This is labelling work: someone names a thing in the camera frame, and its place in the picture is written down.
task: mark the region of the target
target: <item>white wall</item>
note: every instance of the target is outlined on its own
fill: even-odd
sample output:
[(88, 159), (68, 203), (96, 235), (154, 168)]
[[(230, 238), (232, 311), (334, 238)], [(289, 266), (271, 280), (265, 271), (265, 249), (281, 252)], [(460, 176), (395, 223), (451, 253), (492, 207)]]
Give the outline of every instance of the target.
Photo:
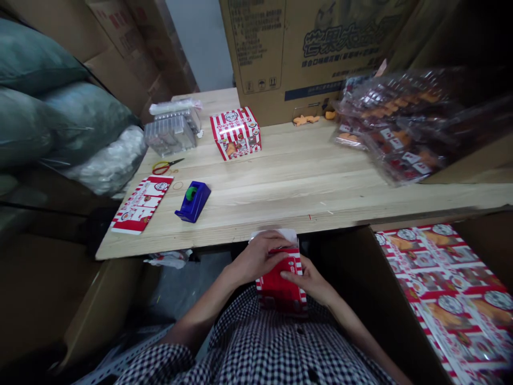
[(233, 70), (217, 0), (166, 0), (201, 91), (232, 87)]

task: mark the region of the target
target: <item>hand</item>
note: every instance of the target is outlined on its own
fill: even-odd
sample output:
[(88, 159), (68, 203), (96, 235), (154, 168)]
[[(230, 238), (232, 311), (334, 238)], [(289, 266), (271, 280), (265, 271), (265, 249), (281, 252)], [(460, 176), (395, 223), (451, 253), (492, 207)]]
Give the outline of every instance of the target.
[(282, 271), (280, 275), (282, 278), (295, 283), (306, 291), (308, 295), (312, 296), (321, 305), (328, 306), (333, 300), (339, 298), (333, 286), (322, 277), (310, 259), (302, 255), (301, 265), (303, 275), (286, 271)]
[(237, 285), (255, 281), (269, 273), (282, 259), (288, 257), (286, 252), (279, 252), (268, 257), (269, 251), (293, 244), (275, 230), (258, 234), (246, 249), (228, 265), (229, 275)]

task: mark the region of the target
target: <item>tape roll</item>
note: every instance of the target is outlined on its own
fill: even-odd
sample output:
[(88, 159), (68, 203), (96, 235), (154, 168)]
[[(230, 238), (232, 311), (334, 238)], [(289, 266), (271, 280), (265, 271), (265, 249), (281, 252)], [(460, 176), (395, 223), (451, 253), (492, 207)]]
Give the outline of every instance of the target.
[(192, 202), (194, 199), (194, 195), (196, 195), (196, 191), (198, 191), (197, 187), (189, 187), (187, 192), (185, 193), (185, 197), (189, 202)]

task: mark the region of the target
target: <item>black and white checkered shirt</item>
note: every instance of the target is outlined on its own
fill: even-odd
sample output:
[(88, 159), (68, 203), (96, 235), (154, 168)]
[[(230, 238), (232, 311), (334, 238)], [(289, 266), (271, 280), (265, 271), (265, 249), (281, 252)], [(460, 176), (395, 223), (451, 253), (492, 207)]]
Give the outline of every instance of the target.
[(308, 319), (260, 310), (250, 287), (219, 317), (199, 362), (185, 346), (157, 345), (137, 357), (116, 384), (394, 383), (342, 337), (325, 308), (308, 298), (308, 309)]

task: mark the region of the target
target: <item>wooden table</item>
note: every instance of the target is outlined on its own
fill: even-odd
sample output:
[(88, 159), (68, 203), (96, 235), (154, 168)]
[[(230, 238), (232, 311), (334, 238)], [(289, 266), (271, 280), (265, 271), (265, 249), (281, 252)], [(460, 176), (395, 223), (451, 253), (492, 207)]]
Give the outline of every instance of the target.
[[(513, 203), (513, 184), (414, 184), (392, 188), (363, 152), (330, 141), (336, 125), (321, 121), (262, 127), (262, 151), (224, 162), (214, 144), (209, 116), (239, 107), (235, 88), (194, 94), (203, 102), (205, 135), (198, 147), (166, 160), (173, 186), (141, 235), (108, 231), (96, 254), (111, 259), (247, 240), (258, 229), (298, 233), (397, 220), (408, 215), (491, 209)], [(162, 159), (148, 150), (129, 192)], [(212, 190), (195, 224), (174, 214), (192, 181)]]

